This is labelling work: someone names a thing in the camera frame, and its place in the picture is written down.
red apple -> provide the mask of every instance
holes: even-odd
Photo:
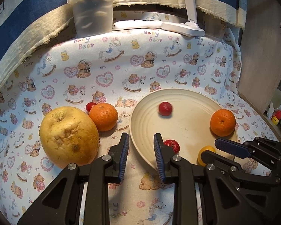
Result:
[[[95,102],[89,102],[88,104],[86,104],[86,110],[88,111],[88,112],[90,112],[90,110],[92,109],[92,107],[94,106],[94,105],[97,105]]]
[[[159,114],[162,116],[170,116],[173,111],[173,107],[169,102],[162,102],[159,104]]]
[[[177,154],[180,151],[180,145],[178,144],[177,141],[173,139],[167,139],[166,141],[163,142],[163,144],[172,147],[175,154]]]

blue and white striped cloth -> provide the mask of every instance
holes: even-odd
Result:
[[[160,4],[184,8],[184,0],[115,0],[114,6]],[[237,27],[244,27],[247,0],[196,0],[196,6]],[[0,88],[36,47],[72,19],[67,0],[5,0],[0,6]]]

orange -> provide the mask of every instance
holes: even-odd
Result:
[[[198,163],[199,163],[201,166],[203,166],[203,167],[206,166],[206,164],[202,161],[202,159],[201,159],[201,154],[202,154],[204,151],[206,151],[206,150],[209,150],[209,151],[215,153],[215,149],[214,149],[212,146],[210,146],[210,145],[207,145],[207,146],[203,147],[203,148],[199,151],[197,161],[198,161]]]
[[[217,110],[210,119],[210,128],[214,134],[225,137],[235,129],[236,120],[233,113],[226,109]]]
[[[113,105],[100,103],[91,108],[89,117],[95,123],[98,131],[109,131],[118,121],[118,112]]]

translucent plastic bucket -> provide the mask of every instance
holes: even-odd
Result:
[[[78,37],[112,31],[114,0],[68,0],[72,5]]]

round plate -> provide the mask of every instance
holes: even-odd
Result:
[[[167,101],[173,106],[172,115],[161,116],[158,106]],[[163,141],[176,140],[180,145],[179,155],[190,163],[197,164],[199,150],[204,146],[214,146],[218,138],[209,128],[212,114],[221,106],[212,99],[185,89],[161,89],[141,99],[132,110],[129,129],[132,142],[143,159],[157,169],[153,147],[153,137],[161,133]],[[226,138],[236,141],[234,131]],[[217,150],[216,153],[230,160],[234,156]]]

